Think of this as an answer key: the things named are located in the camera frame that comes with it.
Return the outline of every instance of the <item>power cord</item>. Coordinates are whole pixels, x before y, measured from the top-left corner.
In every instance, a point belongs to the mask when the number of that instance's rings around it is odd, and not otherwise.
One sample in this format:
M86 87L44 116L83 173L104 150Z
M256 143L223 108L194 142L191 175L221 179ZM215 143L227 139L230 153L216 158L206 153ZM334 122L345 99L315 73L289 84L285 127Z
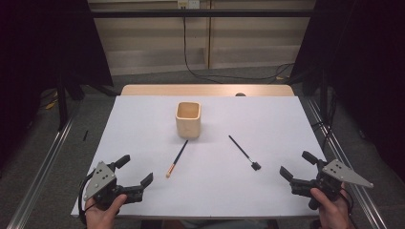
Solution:
M283 73L284 71L286 71L289 67L293 66L294 63L287 63L287 64L282 64L280 66L277 67L276 73L274 75L271 76L266 76L266 77L259 77L259 78L251 78L251 77L243 77L243 76L234 76L234 75L221 75L221 74L198 74L193 72L189 66L188 66L188 62L187 62L187 42L186 42L186 26L185 26L185 17L182 19L182 23L183 23L183 52L184 52L184 62L185 62L185 66L187 68L187 70L192 73L195 77L199 78L199 79L204 79L204 80L208 80L214 83L218 83L218 84L223 84L220 81L214 80L214 79L210 79L207 77L221 77L221 78L234 78L234 79L248 79L248 80L265 80L265 79L272 79L272 81L268 82L268 84L273 83L276 80L276 77L279 76L281 73Z

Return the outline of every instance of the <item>hand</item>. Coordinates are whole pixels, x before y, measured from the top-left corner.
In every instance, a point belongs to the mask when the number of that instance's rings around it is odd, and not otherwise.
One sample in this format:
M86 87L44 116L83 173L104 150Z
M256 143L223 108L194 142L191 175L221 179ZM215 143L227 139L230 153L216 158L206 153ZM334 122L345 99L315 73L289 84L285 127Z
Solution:
M114 218L119 208L124 204L127 196L122 194L114 199L113 204L106 211L102 211L95 206L86 212L87 228L89 229L112 229L114 227ZM86 201L86 209L95 204L95 200L90 198Z
M348 229L349 224L348 205L342 198L331 202L325 194L317 188L310 189L310 193L321 203L319 207L319 218L322 228Z

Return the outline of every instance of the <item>wall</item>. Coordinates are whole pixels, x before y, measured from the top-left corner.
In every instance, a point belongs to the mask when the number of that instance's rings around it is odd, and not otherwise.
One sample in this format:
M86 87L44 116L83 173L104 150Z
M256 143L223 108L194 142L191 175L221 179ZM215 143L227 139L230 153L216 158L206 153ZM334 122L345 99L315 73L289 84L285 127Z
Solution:
M174 10L177 1L89 0L92 10ZM311 10L314 0L212 0L201 9ZM185 70L182 18L95 19L112 75ZM191 69L294 62L308 18L186 18Z

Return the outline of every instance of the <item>black metal bar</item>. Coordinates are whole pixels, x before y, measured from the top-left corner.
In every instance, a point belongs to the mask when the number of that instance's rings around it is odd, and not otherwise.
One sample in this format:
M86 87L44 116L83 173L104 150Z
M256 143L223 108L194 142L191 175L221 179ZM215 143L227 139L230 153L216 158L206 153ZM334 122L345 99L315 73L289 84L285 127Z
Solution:
M92 10L94 18L132 17L312 17L313 10Z

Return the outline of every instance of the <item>gray floor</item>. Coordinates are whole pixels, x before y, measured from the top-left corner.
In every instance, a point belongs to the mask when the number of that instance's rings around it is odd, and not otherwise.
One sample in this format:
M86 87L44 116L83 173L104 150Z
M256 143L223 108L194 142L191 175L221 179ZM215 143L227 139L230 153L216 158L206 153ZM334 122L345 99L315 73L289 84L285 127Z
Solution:
M242 68L215 71L197 71L198 73L214 73L222 76L240 76L258 78L273 75L276 68ZM274 83L283 83L287 73L281 74ZM267 84L272 79L235 79L229 77L209 77L222 83L253 83ZM148 73L141 75L115 76L115 87L120 92L126 84L171 84L171 83L213 83L193 76L189 72ZM101 94L92 88L83 86L86 97L83 101L72 101L68 98L69 110L78 108L72 128L60 152L54 159L50 173L46 176L44 186L39 189L38 198L33 200L33 208L29 217L23 220L26 228L83 228L78 219L70 216L78 192L79 181L86 175L93 155L96 152L109 113L115 99ZM316 122L309 111L308 99L302 96L301 85L293 86L294 92L300 96L309 122ZM40 109L36 119L25 136L20 147L3 171L0 180L0 228L6 228L18 209L18 204L30 189L42 162L53 145L57 134L58 110ZM363 139L358 133L359 127L338 102L333 124L333 133L341 143L354 170L374 183L375 188L369 190L375 205L384 219L387 228L405 227L405 186L393 171L380 159L373 144ZM320 143L323 135L315 131ZM327 147L327 158L333 155ZM372 228L361 206L354 206L352 216L359 228ZM311 219L279 219L280 228L308 228ZM138 228L138 222L119 219L117 228Z

